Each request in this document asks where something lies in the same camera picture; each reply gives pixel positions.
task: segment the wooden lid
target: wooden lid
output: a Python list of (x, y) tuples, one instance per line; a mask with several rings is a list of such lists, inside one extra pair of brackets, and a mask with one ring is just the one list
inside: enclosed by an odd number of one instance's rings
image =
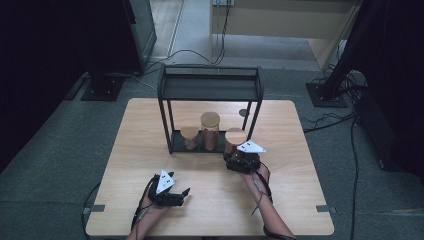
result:
[(195, 126), (181, 127), (180, 132), (185, 139), (191, 140), (191, 139), (194, 139), (197, 136), (197, 134), (199, 134), (199, 128)]
[(205, 127), (215, 127), (219, 124), (220, 117), (216, 112), (205, 112), (202, 114), (200, 121)]
[(233, 146), (238, 146), (246, 142), (246, 133), (240, 128), (230, 128), (225, 133), (225, 139)]

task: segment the light wood tabletop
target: light wood tabletop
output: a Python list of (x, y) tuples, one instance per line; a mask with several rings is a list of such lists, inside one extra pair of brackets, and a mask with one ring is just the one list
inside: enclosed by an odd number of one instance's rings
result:
[[(220, 130), (241, 128), (247, 103), (172, 102), (175, 128), (198, 125), (203, 112), (220, 115)], [(264, 100), (251, 138), (266, 149), (261, 161), (271, 171), (274, 206), (295, 235), (334, 231), (321, 185), (291, 101)], [(191, 188), (182, 207), (173, 207), (150, 236), (260, 236), (260, 212), (242, 178), (226, 169), (219, 153), (168, 152), (157, 99), (128, 102), (109, 162), (87, 223), (90, 236), (125, 236), (144, 188), (162, 169), (175, 172), (171, 193)]]

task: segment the white triangular marker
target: white triangular marker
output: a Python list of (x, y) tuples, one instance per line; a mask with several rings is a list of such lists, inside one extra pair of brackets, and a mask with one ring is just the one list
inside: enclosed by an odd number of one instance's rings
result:
[(162, 170), (162, 173), (160, 174), (158, 187), (156, 188), (156, 194), (159, 194), (166, 189), (172, 187), (175, 184), (175, 181), (169, 176), (169, 174)]
[(237, 150), (245, 153), (261, 153), (266, 152), (265, 148), (254, 143), (252, 140), (249, 140), (242, 145), (237, 146)]

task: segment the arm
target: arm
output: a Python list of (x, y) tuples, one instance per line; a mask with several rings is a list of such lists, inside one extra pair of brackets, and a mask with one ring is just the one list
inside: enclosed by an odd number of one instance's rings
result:
[[(152, 201), (148, 197), (143, 199), (141, 207), (151, 205)], [(152, 229), (152, 227), (159, 221), (159, 219), (165, 215), (170, 207), (161, 207), (157, 205), (151, 205), (148, 207), (146, 215), (141, 219), (138, 224), (135, 224), (128, 235), (127, 240), (142, 240), (146, 234)]]
[[(269, 179), (269, 171), (263, 165), (258, 169), (258, 172), (262, 174), (265, 179)], [(246, 175), (240, 174), (246, 184), (247, 189), (252, 194), (253, 199), (256, 204), (258, 204), (259, 211), (261, 212), (262, 220), (264, 225), (269, 232), (288, 236), (291, 238), (296, 238), (290, 229), (287, 227), (286, 223), (278, 214), (277, 210), (272, 205), (270, 199), (263, 195), (255, 185), (255, 182), (260, 186), (260, 188), (265, 192), (265, 186), (259, 179), (256, 174)]]

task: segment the shelf top tier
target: shelf top tier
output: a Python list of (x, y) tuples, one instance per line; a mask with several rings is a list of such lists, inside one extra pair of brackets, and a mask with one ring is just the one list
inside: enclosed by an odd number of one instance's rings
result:
[(262, 101), (261, 68), (162, 64), (159, 100)]

